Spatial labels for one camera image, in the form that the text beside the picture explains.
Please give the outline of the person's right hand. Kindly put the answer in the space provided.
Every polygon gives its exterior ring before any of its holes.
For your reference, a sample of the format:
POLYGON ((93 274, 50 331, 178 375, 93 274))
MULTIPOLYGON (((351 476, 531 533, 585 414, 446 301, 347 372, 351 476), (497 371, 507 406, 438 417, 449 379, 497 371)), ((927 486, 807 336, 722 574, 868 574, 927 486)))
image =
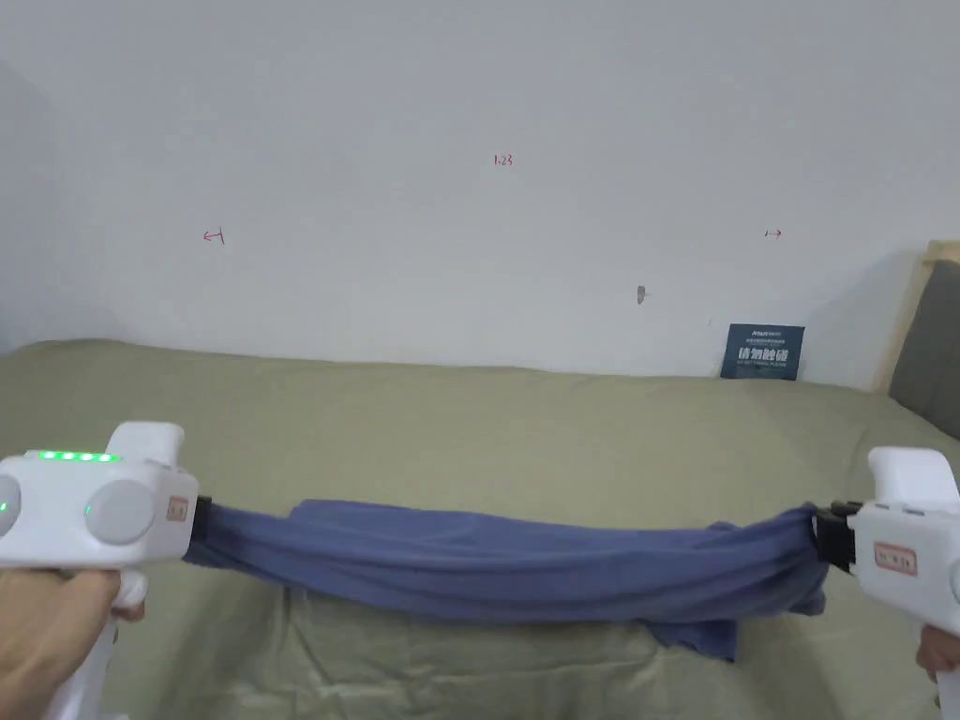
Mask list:
POLYGON ((936 683, 938 674, 959 669, 959 638, 931 625, 925 625, 920 633, 915 659, 930 681, 936 683))

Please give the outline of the person's left hand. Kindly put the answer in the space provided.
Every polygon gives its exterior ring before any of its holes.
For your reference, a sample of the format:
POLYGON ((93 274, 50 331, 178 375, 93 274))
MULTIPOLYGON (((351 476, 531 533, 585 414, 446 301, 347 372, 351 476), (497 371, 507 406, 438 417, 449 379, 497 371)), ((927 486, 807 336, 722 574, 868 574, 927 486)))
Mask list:
POLYGON ((40 719, 111 617, 141 621, 144 604, 115 608, 120 574, 1 572, 1 717, 40 719))

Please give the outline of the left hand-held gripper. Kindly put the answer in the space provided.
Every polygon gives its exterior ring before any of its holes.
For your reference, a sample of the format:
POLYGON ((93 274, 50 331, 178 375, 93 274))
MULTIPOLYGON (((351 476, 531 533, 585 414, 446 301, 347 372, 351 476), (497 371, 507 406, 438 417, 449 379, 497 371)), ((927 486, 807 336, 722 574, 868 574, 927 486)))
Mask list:
POLYGON ((143 566, 187 553, 201 498, 178 463, 184 432, 126 422, 101 452, 30 450, 1 463, 2 715, 101 719, 123 614, 140 608, 143 566), (117 577, 109 608, 83 623, 88 652, 54 686, 21 664, 52 627, 53 599, 84 571, 117 577))

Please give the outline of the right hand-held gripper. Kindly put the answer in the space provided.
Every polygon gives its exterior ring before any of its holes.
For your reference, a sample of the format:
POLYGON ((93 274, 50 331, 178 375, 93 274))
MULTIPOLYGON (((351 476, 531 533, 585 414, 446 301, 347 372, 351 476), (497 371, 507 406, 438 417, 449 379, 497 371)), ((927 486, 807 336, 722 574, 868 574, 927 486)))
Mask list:
POLYGON ((833 502, 812 519, 820 560, 854 576, 917 627, 959 632, 959 493, 948 459, 916 447, 868 453, 869 502, 833 502))

